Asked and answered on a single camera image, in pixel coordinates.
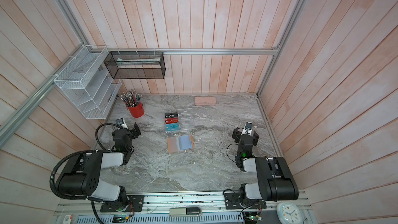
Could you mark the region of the teal credit card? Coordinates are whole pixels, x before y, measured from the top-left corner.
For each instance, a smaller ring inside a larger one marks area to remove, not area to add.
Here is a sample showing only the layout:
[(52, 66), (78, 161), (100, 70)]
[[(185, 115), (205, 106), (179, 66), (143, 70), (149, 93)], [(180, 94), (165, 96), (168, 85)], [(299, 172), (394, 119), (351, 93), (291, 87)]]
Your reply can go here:
[(169, 123), (165, 125), (166, 132), (179, 131), (179, 123)]

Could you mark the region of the dark grey credit card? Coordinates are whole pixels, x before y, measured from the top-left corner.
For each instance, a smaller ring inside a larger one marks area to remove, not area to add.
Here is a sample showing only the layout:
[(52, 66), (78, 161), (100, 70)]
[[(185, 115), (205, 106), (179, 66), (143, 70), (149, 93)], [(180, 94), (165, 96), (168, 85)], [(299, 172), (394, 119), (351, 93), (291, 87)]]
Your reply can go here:
[(164, 116), (165, 116), (165, 119), (177, 118), (178, 117), (178, 113), (177, 112), (175, 112), (175, 113), (165, 113)]

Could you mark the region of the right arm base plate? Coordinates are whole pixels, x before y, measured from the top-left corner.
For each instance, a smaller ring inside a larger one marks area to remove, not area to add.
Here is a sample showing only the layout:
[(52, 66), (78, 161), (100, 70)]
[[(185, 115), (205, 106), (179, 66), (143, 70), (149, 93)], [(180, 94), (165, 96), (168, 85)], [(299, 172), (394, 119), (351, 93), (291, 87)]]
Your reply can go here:
[(258, 199), (247, 199), (242, 194), (233, 190), (226, 190), (223, 193), (226, 209), (256, 208), (265, 209), (266, 202)]

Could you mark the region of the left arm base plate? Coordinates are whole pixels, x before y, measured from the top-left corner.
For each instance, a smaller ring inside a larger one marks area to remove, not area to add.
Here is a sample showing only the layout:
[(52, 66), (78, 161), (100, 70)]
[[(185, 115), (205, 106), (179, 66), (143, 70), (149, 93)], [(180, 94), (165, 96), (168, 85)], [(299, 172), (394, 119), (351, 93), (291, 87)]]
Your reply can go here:
[(116, 201), (105, 201), (101, 208), (101, 213), (111, 212), (141, 212), (144, 204), (144, 195), (126, 195)]

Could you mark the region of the red credit card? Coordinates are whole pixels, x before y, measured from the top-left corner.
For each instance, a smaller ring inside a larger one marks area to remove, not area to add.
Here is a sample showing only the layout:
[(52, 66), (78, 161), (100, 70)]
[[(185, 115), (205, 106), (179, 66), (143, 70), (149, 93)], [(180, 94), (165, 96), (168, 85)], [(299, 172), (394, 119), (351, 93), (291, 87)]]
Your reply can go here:
[(165, 123), (166, 124), (172, 124), (172, 123), (178, 123), (178, 122), (179, 122), (178, 117), (176, 117), (176, 118), (165, 118)]

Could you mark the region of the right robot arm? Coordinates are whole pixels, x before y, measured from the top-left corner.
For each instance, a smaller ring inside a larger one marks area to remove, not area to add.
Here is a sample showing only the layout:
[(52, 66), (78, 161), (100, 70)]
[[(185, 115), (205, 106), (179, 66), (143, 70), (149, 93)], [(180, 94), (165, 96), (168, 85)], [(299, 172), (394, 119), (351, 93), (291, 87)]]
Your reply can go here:
[(247, 124), (233, 130), (232, 139), (237, 145), (234, 162), (243, 172), (255, 173), (256, 183), (242, 184), (238, 190), (238, 202), (243, 208), (260, 205), (262, 201), (287, 201), (299, 198), (299, 189), (283, 157), (255, 157), (252, 149), (257, 146), (259, 135)]

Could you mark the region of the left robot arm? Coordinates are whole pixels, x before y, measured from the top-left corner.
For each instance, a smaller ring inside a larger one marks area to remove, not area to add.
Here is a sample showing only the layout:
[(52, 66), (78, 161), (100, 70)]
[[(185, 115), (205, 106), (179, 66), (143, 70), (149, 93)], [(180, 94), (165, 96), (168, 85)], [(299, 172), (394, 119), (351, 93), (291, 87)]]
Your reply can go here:
[(100, 179), (103, 169), (125, 166), (128, 164), (135, 148), (133, 140), (141, 135), (135, 123), (128, 129), (118, 119), (116, 124), (105, 123), (116, 127), (112, 137), (114, 146), (108, 150), (98, 142), (102, 150), (84, 150), (72, 153), (61, 159), (50, 174), (51, 191), (59, 198), (66, 200), (89, 200), (103, 205), (105, 211), (125, 212), (133, 209), (131, 197), (123, 186), (113, 185)]

